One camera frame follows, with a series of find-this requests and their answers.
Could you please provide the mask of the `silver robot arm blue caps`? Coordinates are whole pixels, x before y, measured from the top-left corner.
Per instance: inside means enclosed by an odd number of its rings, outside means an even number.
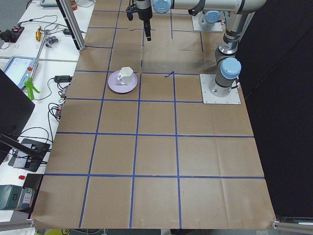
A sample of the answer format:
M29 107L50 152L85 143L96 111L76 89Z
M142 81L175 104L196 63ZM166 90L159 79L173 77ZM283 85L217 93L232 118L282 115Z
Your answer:
M256 12L265 3L265 0L131 0L126 12L129 21L133 20L134 13L138 14L139 19L143 21L148 41L151 41L150 19L153 11L164 14L170 9L187 9L192 16L196 16L203 10L231 12L223 40L215 51L218 71L215 79L209 84L209 90L213 95L226 97L241 72L241 64L235 59L235 54L248 15Z

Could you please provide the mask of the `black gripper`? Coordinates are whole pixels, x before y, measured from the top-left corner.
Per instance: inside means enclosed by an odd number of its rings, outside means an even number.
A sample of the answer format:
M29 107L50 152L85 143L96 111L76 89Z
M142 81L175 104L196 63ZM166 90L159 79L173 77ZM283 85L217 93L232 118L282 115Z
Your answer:
M146 9L140 9L136 8L138 17L140 20L144 20L144 32L145 32L145 37L147 41L151 41L151 24L150 24L150 19L152 18L152 7L148 7Z

